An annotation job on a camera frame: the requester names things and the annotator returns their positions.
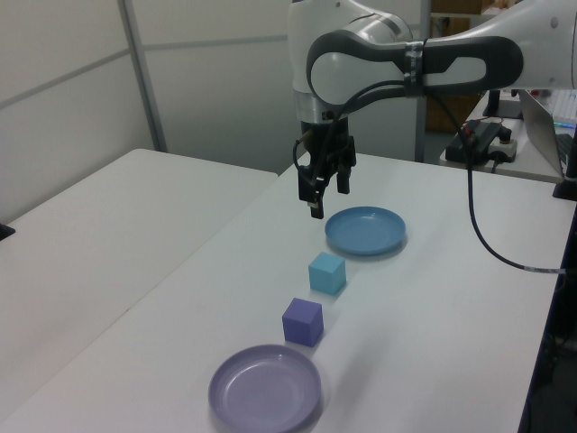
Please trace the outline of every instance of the purple cube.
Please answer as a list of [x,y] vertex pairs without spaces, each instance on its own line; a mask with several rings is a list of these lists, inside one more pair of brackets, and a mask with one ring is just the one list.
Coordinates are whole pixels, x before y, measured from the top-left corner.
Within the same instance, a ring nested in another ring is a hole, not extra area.
[[313,347],[323,334],[323,306],[294,298],[282,315],[285,340]]

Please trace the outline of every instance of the white table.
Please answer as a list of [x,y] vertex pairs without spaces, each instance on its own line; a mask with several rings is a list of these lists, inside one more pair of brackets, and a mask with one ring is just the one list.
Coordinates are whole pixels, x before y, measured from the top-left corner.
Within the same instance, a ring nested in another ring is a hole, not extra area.
[[[486,94],[479,104],[472,110],[468,117],[470,119],[483,118],[483,110],[487,106],[488,94]],[[510,94],[502,92],[501,100],[517,100],[518,97],[511,97]],[[487,119],[487,122],[499,122],[500,119]],[[518,178],[540,180],[543,182],[557,183],[562,180],[561,176],[555,171],[551,164],[545,159],[543,154],[529,141],[525,123],[522,120],[504,119],[503,126],[511,130],[511,137],[517,140],[517,157],[511,163],[503,162],[497,166],[495,172],[506,176]],[[574,130],[568,128],[555,128],[558,134],[571,134]],[[448,161],[443,152],[439,158],[439,165],[446,167],[464,168],[464,164],[459,162]],[[475,166],[475,170],[490,172],[493,161],[488,161],[484,165]]]
[[[522,272],[481,246],[465,171],[359,155],[328,216],[373,205],[401,215],[405,248],[347,257],[337,298],[308,288],[325,221],[297,199],[293,168],[0,425],[2,433],[216,432],[212,374],[245,347],[283,344],[294,297],[323,304],[324,410],[308,430],[516,432],[555,276]],[[574,203],[551,185],[475,173],[477,213],[507,257],[558,266]]]
[[13,221],[0,243],[0,420],[276,178],[139,150]]

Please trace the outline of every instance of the cube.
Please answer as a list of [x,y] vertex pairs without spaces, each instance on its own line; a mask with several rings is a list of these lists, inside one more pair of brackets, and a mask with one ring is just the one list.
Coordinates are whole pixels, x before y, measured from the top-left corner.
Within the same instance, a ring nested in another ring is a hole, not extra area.
[[294,298],[282,315],[285,340],[313,347],[323,334],[323,306],[317,302]]
[[312,290],[336,295],[346,283],[344,258],[329,253],[320,253],[308,265],[308,279]]

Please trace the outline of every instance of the blue plate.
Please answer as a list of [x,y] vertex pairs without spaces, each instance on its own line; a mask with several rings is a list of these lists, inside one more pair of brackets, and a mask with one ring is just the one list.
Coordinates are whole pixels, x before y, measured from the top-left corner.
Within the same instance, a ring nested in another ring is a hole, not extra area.
[[381,207],[351,207],[331,216],[325,225],[328,243],[344,253],[376,255],[403,243],[403,218]]

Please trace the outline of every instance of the white wall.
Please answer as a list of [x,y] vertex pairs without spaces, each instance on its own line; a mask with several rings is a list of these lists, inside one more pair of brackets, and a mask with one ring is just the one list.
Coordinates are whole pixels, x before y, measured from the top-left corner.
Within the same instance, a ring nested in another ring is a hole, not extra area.
[[[283,172],[300,136],[287,47],[290,1],[131,3],[169,152]],[[364,3],[403,16],[417,35],[428,11],[421,0]],[[388,101],[352,115],[358,152],[414,160],[417,105]]]
[[0,221],[152,147],[116,0],[0,0]]

